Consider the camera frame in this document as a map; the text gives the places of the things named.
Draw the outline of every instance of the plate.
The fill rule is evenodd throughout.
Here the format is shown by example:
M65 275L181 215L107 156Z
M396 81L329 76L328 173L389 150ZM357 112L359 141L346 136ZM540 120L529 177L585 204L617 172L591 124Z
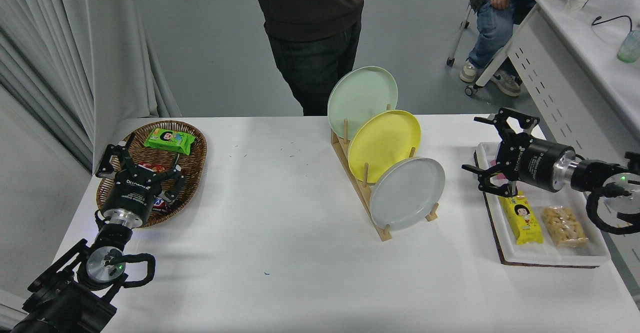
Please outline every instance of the plate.
M347 161L353 176L375 183L391 166L409 158L411 148L418 151L421 130L418 119L404 110L386 110L364 123L349 144Z
M478 167L488 169L498 154L498 143L480 143L475 149ZM585 196L565 186L558 192L548 192L523 182L518 182L541 224L544 243L516 244L514 231L503 213L498 196L485 193L489 217L493 223L496 244L502 251L501 260L507 265L533 265L552 267L598 267L611 260L609 250L600 230L590 221L586 212ZM542 209L547 206L568 206L580 222L589 242L582 248L556 247L542 222Z
M387 169L372 188L369 210L376 226L408 228L425 219L444 191L444 169L437 160L412 157Z
M398 85L391 73L379 66L364 66L350 71L333 87L327 115L338 137L345 137L345 119L349 120L349 137L371 117L398 104Z

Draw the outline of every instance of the sneaker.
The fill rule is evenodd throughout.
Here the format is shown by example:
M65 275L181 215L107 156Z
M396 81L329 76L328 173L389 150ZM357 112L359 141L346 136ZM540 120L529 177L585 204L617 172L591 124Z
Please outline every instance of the sneaker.
M521 93L520 85L516 83L511 74L498 69L492 76L491 82L498 86L498 89L510 97L518 97Z
M478 68L467 60L464 62L462 70L460 70L460 80L462 80L462 82L471 83L476 80L477 73Z

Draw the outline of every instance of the jeans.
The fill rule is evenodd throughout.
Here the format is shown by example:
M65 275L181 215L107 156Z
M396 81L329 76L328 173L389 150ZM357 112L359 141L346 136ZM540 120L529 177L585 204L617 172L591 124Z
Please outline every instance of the jeans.
M327 115L334 86L354 69L360 32L358 21L344 32L316 41L286 41L269 36L276 67L305 116Z
M496 52L500 50L514 34L514 24L522 19L535 5L535 0L509 0L509 7L498 10L487 0L477 12L478 40L469 53L468 61L477 68L486 68ZM506 59L500 69L516 76L514 65Z

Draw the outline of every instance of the white tray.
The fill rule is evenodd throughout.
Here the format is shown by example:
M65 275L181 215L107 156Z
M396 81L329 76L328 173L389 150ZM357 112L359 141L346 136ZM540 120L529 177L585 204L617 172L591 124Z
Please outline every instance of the white tray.
M498 154L498 143L480 143L475 149L477 164L480 169L488 169L491 161ZM586 199L582 192L565 186L558 192L548 192L527 183L518 182L518 191L522 191L533 208L535 217L540 222L544 243L528 242L516 244L514 232L494 194L484 193L493 223L496 245L500 260L506 265L533 265L551 267L593 268L611 259L601 231L589 220L585 210ZM569 206L576 219L582 224L589 242L582 248L556 247L547 228L542 222L542 208L546 206Z

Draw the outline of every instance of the white curtain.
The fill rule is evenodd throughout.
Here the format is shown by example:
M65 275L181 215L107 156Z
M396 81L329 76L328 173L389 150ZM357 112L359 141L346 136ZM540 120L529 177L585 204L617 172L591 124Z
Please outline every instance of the white curtain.
M0 0L0 85L87 169L123 119L180 117L135 0Z

